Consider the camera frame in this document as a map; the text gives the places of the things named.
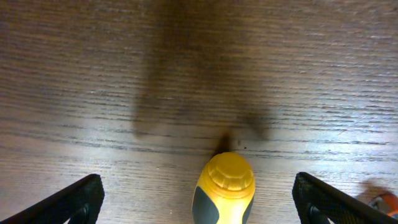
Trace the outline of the yellow black screwdriver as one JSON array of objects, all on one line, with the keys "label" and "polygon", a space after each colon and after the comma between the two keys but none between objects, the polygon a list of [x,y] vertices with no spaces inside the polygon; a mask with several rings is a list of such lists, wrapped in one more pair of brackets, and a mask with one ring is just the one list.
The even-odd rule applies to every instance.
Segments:
[{"label": "yellow black screwdriver", "polygon": [[256,183],[247,160],[235,152],[217,154],[204,166],[192,200],[194,224],[245,224]]}]

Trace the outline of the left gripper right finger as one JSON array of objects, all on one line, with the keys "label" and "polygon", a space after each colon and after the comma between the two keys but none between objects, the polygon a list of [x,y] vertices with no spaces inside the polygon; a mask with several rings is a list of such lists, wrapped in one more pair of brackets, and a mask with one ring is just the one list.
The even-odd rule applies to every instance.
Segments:
[{"label": "left gripper right finger", "polygon": [[306,172],[296,175],[292,196],[301,224],[397,224],[397,219]]}]

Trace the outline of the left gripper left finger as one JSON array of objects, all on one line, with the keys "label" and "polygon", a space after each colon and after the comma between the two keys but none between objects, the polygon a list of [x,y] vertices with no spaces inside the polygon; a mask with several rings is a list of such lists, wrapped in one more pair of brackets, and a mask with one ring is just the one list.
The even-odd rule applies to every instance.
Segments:
[{"label": "left gripper left finger", "polygon": [[90,174],[1,223],[95,224],[103,200],[101,176]]}]

